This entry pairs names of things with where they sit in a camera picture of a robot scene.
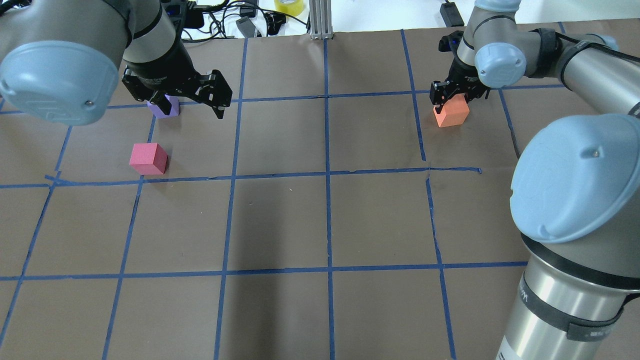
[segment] tape roll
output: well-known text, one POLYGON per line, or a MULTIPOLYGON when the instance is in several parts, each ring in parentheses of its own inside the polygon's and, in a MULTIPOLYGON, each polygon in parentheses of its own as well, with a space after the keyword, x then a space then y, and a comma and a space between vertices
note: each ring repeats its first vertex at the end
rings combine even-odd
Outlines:
POLYGON ((275 0, 274 2, 277 11, 291 16, 298 16, 305 9, 305 3, 302 0, 275 0))

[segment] foam block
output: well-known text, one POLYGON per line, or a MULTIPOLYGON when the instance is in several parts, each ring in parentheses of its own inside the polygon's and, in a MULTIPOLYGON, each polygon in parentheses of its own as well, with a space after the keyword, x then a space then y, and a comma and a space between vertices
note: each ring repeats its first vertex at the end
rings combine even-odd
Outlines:
POLYGON ((157 105, 153 105, 151 102, 147 101, 147 107, 156 116, 156 119, 164 119, 167 117, 174 117, 174 116, 180 115, 180 100, 178 99, 178 97, 169 96, 169 95, 165 95, 165 97, 171 103, 171 111, 169 112, 169 115, 165 115, 162 112, 162 110, 160 110, 160 108, 157 107, 157 105))
POLYGON ((167 158, 166 151, 158 143, 136 143, 129 165, 140 175, 162 175, 166 170, 167 158))
POLYGON ((438 114, 433 108, 439 127, 462 125, 469 115, 469 106, 465 100, 465 94, 457 94, 442 106, 442 111, 438 114))

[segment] light blue joint cover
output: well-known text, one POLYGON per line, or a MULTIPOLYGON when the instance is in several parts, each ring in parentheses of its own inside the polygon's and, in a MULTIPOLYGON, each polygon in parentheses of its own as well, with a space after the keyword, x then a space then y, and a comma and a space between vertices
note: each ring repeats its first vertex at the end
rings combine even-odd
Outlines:
POLYGON ((515 84, 527 69, 527 58, 515 45, 492 42, 476 51, 476 68, 480 82, 490 88, 515 84))
POLYGON ((596 33, 592 33, 591 35, 595 35, 601 38, 604 41, 604 44, 610 47, 612 50, 615 50, 615 51, 620 50, 620 46, 618 46, 618 42, 616 41, 616 38, 610 37, 609 35, 602 35, 602 34, 596 34, 596 33))
POLYGON ((52 122, 98 121, 118 84, 118 69, 86 45, 48 40, 24 44, 0 63, 0 94, 18 109, 52 122))
POLYGON ((511 182, 511 215, 542 243, 585 236, 609 221, 640 186, 640 121, 576 115, 542 129, 511 182))
POLYGON ((512 13, 518 11, 521 0, 476 0, 475 6, 490 12, 512 13))

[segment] robotic arm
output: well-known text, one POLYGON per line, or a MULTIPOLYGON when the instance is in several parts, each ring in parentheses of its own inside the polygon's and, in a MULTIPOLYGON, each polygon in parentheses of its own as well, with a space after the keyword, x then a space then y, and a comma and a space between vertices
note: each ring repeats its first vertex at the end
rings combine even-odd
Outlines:
POLYGON ((511 213, 531 252, 496 360, 590 360, 640 293, 640 66, 596 34, 518 31, 520 0, 476 0, 464 32, 443 37, 440 112, 522 76, 555 77, 604 115, 559 119, 515 170, 511 213))
MULTIPOLYGON (((186 6, 186 0, 171 2, 186 6)), ((36 117, 69 125, 97 121, 123 59, 122 82, 133 97, 167 114, 165 94, 204 103, 219 119, 230 105, 224 77, 193 68, 180 41, 184 23, 172 22, 160 0, 33 0, 0 15, 0 94, 36 117)))

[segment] metal post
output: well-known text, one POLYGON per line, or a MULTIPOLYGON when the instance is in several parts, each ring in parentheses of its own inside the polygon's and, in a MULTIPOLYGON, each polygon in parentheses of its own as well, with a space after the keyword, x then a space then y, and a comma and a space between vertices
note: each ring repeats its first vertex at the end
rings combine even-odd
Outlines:
POLYGON ((309 0, 309 19, 312 39, 333 38, 331 0, 309 0))

